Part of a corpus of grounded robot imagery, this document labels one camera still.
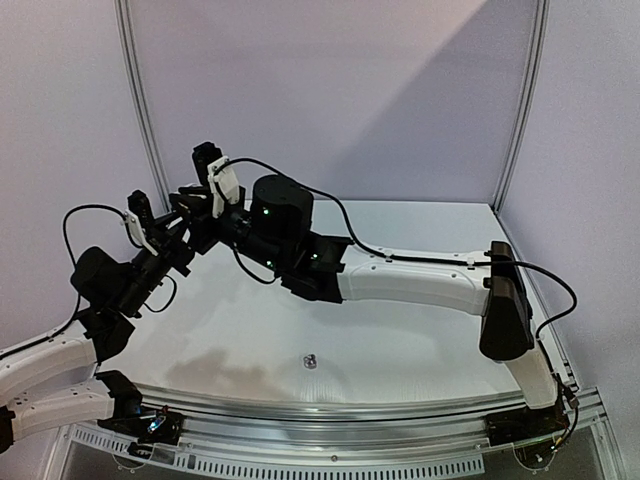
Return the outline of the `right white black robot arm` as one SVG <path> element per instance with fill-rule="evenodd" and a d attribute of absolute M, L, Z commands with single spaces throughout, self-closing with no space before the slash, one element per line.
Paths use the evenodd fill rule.
<path fill-rule="evenodd" d="M 353 236 L 312 231 L 313 202 L 308 190 L 279 175 L 255 182 L 249 206 L 235 181 L 189 185 L 171 196 L 197 252 L 222 243 L 305 300 L 389 300 L 480 317 L 480 352 L 504 364 L 524 396 L 517 427 L 537 436 L 554 422 L 559 383 L 534 336 L 533 309 L 509 244 L 494 241 L 486 251 L 446 258 L 364 248 Z"/>

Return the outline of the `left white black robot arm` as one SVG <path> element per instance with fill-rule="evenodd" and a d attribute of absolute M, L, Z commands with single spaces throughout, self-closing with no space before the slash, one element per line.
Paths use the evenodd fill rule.
<path fill-rule="evenodd" d="M 153 291 L 170 271 L 188 276 L 194 259 L 184 236 L 192 214 L 183 196 L 170 197 L 170 213 L 153 215 L 140 190 L 120 213 L 138 253 L 118 262 L 99 247 L 71 258 L 71 284 L 76 301 L 71 317 L 47 333 L 1 352 L 1 448 L 44 430 L 83 421 L 128 435 L 142 445 L 177 445 L 185 417 L 164 406 L 150 408 L 143 395 L 121 372 L 95 373 L 50 392 L 35 393 L 55 377 L 96 367 L 124 351 Z"/>

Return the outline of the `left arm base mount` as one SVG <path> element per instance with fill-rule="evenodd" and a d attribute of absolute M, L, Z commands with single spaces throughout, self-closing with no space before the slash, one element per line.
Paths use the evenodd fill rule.
<path fill-rule="evenodd" d="M 114 401 L 111 415 L 97 421 L 101 428 L 135 437 L 139 444 L 178 445 L 185 420 L 181 413 L 167 406 L 145 407 L 142 393 L 119 371 L 100 372 L 95 379 L 107 387 Z"/>

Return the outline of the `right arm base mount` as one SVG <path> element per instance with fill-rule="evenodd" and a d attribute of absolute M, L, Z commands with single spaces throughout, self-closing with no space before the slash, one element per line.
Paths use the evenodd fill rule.
<path fill-rule="evenodd" d="M 485 432 L 492 446 L 518 443 L 559 434 L 555 440 L 560 445 L 575 429 L 576 420 L 570 422 L 566 408 L 577 412 L 579 400 L 576 393 L 563 383 L 559 384 L 555 403 L 542 409 L 519 407 L 484 417 Z"/>

